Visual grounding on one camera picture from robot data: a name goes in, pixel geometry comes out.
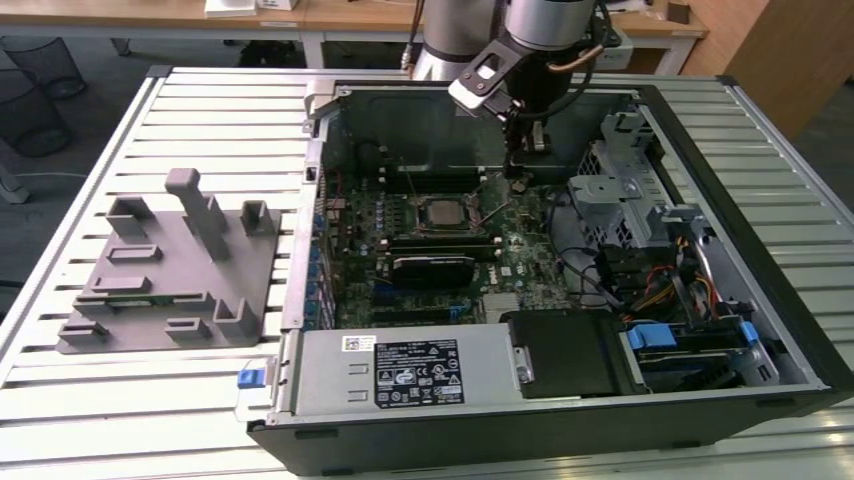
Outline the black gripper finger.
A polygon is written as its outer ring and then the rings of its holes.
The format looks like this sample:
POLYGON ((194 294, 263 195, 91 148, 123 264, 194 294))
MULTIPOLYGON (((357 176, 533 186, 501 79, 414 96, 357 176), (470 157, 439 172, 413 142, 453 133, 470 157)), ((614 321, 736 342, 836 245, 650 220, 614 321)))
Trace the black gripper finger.
POLYGON ((519 120, 518 114, 511 113, 505 123, 505 177, 507 179, 517 179, 523 175, 527 126, 527 121, 519 120))

